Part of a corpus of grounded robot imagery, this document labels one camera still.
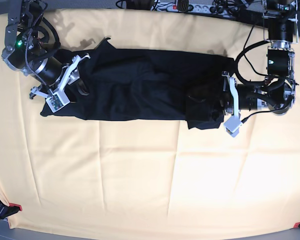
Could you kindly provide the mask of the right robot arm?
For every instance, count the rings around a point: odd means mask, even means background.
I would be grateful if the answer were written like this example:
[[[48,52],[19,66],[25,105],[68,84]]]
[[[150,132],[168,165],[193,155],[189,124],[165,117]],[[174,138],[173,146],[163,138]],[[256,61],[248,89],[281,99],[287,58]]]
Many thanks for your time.
[[[44,17],[48,3],[43,0],[12,0],[5,29],[5,47],[2,60],[16,72],[39,81],[29,98],[50,97],[57,90],[66,69],[69,56],[62,56],[59,35]]]

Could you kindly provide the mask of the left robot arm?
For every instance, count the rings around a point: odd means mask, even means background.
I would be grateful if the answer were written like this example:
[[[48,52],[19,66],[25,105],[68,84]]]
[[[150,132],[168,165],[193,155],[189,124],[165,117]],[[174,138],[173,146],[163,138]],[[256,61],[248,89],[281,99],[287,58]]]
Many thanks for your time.
[[[298,1],[263,0],[263,40],[250,46],[245,45],[235,59],[235,76],[224,71],[224,110],[231,116],[227,123],[242,125],[248,118],[241,119],[241,110],[256,110],[260,113],[284,115],[295,103],[295,52],[293,44],[299,41]],[[238,65],[246,53],[267,45],[267,73],[263,81],[248,81],[239,73]]]

